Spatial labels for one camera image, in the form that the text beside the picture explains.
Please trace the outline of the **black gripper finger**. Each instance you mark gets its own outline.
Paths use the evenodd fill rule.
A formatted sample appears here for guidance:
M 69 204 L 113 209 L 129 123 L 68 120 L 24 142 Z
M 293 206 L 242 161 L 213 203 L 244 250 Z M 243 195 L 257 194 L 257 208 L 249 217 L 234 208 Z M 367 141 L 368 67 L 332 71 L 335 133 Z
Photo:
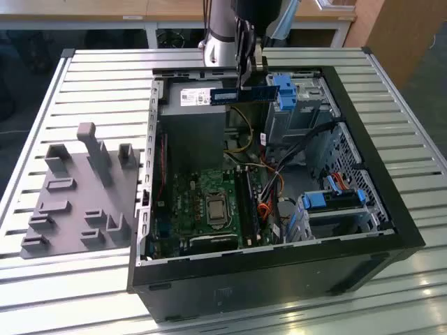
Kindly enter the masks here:
M 263 56 L 263 37 L 256 32 L 255 26 L 250 26 L 252 35 L 252 48 L 249 69 L 249 85 L 258 86 L 268 73 L 268 63 Z
M 235 46 L 237 68 L 237 102 L 253 87 L 252 59 L 254 53 L 254 26 L 247 20 L 235 17 Z

